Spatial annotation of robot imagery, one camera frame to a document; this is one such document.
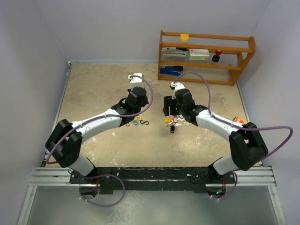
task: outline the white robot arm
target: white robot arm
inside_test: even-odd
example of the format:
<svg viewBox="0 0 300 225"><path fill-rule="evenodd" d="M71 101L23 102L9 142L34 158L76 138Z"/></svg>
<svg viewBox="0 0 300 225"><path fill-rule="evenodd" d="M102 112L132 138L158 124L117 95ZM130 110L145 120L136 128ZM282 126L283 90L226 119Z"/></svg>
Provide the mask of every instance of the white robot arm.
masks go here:
<svg viewBox="0 0 300 225"><path fill-rule="evenodd" d="M87 158L79 154L82 143L106 130L118 128L129 123L134 117L126 116L139 113L141 108L148 104L147 92L142 79L139 78L143 77L143 75L141 73L133 75L135 77L128 76L130 80L128 97L121 99L119 103L104 113L71 123L67 120L61 120L56 125L45 145L49 151L67 132L74 130L68 139L63 140L57 146L52 154L61 167L70 167L83 176L90 174L95 169L95 166Z"/></svg>
<svg viewBox="0 0 300 225"><path fill-rule="evenodd" d="M224 175L238 169L248 170L268 154L268 149L258 131L245 132L220 122L212 117L207 107L195 104L190 91L182 83L172 82L170 87L174 92L172 96L164 97L163 112L165 116L182 114L187 122L209 129L229 141L231 155L222 157L209 166L216 175ZM256 128L255 124L251 122L243 125L216 114L213 115L231 125L234 124L241 128Z"/></svg>

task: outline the white wall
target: white wall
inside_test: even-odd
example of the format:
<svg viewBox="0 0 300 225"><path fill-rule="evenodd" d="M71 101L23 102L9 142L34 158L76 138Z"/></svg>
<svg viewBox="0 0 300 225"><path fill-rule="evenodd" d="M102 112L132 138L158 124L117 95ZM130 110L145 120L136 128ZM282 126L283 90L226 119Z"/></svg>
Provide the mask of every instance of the white wall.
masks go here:
<svg viewBox="0 0 300 225"><path fill-rule="evenodd" d="M270 0L37 0L68 60L157 61L160 30L250 36Z"/></svg>
<svg viewBox="0 0 300 225"><path fill-rule="evenodd" d="M68 64L35 0L0 1L0 223L16 224Z"/></svg>
<svg viewBox="0 0 300 225"><path fill-rule="evenodd" d="M290 225L300 224L300 1L272 0L253 36L257 52L239 80L249 116L259 126L290 125L294 135L272 165L277 189ZM288 131L265 131L274 149Z"/></svg>

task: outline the metal frame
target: metal frame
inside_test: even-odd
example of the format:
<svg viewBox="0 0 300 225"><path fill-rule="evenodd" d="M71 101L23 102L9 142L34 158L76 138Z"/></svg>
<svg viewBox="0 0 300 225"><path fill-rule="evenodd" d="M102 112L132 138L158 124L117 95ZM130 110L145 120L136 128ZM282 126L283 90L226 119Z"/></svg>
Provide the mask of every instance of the metal frame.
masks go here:
<svg viewBox="0 0 300 225"><path fill-rule="evenodd" d="M69 62L69 71L67 72L67 80L64 87L64 93L66 91L69 75L72 69L72 65L78 63L76 61ZM249 120L248 112L245 106L245 102L242 93L237 83L237 87L240 93L240 98L245 110L246 118ZM55 127L58 115L60 112L61 104L64 95L62 95L60 100L60 105L55 116L53 127ZM36 190L38 186L79 186L79 184L70 184L70 173L69 168L60 167L37 167L33 168L31 172L31 178L29 181L28 189L25 196L25 201L20 214L18 225L26 225L30 215L31 207L34 201ZM248 171L236 171L238 175L237 186L267 186L269 189L269 194L271 202L274 208L274 212L279 225L286 225L283 210L281 208L280 200L276 191L276 181L274 178L272 167L263 167L260 162L260 167L252 167ZM81 187L95 187L93 184L81 184ZM206 184L206 187L219 187L220 184Z"/></svg>

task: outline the floor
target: floor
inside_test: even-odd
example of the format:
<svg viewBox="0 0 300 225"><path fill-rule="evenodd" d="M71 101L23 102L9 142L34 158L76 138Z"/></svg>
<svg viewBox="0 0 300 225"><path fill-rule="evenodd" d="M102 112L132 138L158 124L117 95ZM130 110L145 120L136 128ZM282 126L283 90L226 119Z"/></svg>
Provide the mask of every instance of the floor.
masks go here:
<svg viewBox="0 0 300 225"><path fill-rule="evenodd" d="M172 95L170 81L157 80L157 64L74 64L59 120L78 121L100 114L127 96L128 74L141 72L154 89L150 109L141 115L148 126L108 130L82 144L81 154L95 166L208 166L230 154L226 140L213 132L179 121L174 134L163 122L163 97ZM196 104L207 106L202 83L183 82ZM212 111L246 118L237 86L211 84Z"/></svg>

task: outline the wooden rack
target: wooden rack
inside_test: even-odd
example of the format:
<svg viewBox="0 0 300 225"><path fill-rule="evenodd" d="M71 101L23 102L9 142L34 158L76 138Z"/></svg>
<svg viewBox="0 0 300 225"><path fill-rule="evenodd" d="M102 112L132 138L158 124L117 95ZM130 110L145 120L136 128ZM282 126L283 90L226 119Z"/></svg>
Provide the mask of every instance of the wooden rack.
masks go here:
<svg viewBox="0 0 300 225"><path fill-rule="evenodd" d="M223 40L236 40L236 41L247 41L248 48L239 48L239 47L227 47L227 46L213 46L213 45L194 45L188 43L169 43L162 42L163 36L178 36L180 33L176 32L164 32L160 31L160 40L159 40L159 61L158 61L158 79L159 80L175 80L176 76L165 76L160 74L161 65L172 65L172 66L191 66L191 67L203 67L203 68L218 68L218 69L228 69L230 75L230 81L215 81L207 80L208 83L217 83L217 84L227 84L234 85L241 73L246 68L247 64L250 62L252 56L256 51L256 44L254 37L236 37L236 36L223 36L223 35L211 35L211 34L189 34L190 38L210 38L210 39L223 39ZM222 50L222 54L234 54L237 56L237 65L220 65L218 63L203 63L203 61L194 61L188 60L187 58L183 60L166 60L162 57L162 48L165 47L178 47L178 48L187 48L189 49L208 49L210 53L215 53L216 50ZM242 53L247 53L247 56L243 58ZM200 82L203 81L200 79L190 79L190 78L180 78L179 81L189 81L189 82Z"/></svg>

